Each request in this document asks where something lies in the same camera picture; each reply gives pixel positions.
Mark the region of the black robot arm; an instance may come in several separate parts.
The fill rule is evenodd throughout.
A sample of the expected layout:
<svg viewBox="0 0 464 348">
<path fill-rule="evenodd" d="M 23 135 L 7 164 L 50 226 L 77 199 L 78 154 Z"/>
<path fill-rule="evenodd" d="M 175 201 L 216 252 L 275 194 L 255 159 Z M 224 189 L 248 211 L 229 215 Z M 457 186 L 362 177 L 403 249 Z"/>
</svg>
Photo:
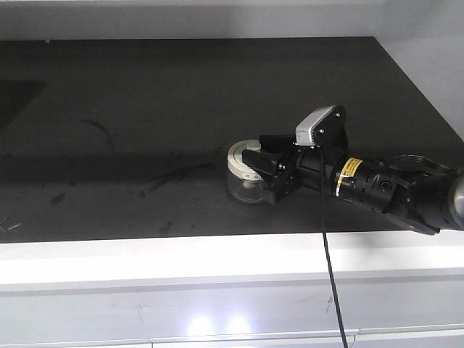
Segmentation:
<svg viewBox="0 0 464 348">
<path fill-rule="evenodd" d="M 264 200 L 275 204 L 300 188 L 380 213 L 393 224 L 426 235 L 463 229 L 463 169 L 426 157 L 389 161 L 349 155 L 341 131 L 324 143 L 302 146 L 293 136 L 260 136 L 260 149 L 245 148 L 244 164 L 265 182 Z"/>
</svg>

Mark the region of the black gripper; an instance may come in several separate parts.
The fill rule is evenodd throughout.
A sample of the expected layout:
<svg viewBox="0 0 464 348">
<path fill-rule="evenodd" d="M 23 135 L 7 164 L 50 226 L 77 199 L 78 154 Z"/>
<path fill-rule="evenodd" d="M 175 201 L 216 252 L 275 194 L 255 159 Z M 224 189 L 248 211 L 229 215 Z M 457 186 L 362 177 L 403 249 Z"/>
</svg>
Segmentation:
<svg viewBox="0 0 464 348">
<path fill-rule="evenodd" d="M 242 160 L 266 182 L 264 202 L 277 204 L 300 188 L 332 194 L 342 148 L 295 146 L 294 134 L 260 135 L 259 142 L 264 152 L 245 149 Z"/>
</svg>

